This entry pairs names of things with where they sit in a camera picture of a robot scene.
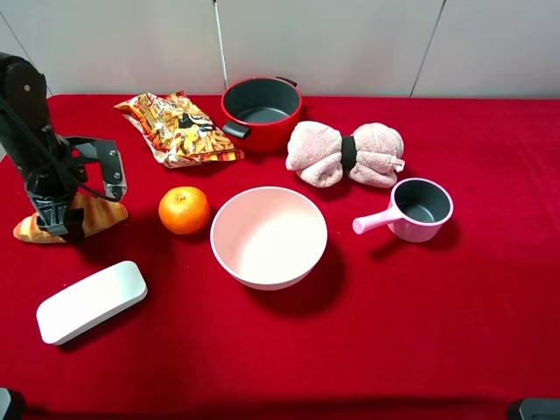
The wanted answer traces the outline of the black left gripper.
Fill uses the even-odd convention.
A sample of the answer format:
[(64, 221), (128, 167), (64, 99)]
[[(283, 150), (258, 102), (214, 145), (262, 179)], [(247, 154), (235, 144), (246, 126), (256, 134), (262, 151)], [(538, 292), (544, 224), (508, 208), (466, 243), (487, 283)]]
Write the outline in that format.
[(85, 212), (74, 208), (88, 182), (86, 165), (99, 164), (105, 200), (120, 202), (127, 192), (123, 161), (115, 141), (83, 136), (32, 135), (25, 139), (25, 189), (38, 213), (38, 227), (66, 242), (83, 242)]

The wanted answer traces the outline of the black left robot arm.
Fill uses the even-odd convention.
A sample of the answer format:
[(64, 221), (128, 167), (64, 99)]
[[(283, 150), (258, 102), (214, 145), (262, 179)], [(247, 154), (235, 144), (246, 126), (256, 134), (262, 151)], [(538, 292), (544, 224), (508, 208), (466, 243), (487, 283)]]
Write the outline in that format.
[(71, 147), (53, 129), (46, 103), (46, 78), (29, 61), (1, 54), (1, 145), (24, 180), (41, 233), (67, 242), (85, 239), (85, 212), (73, 208), (77, 181), (88, 176), (82, 165), (63, 172)]

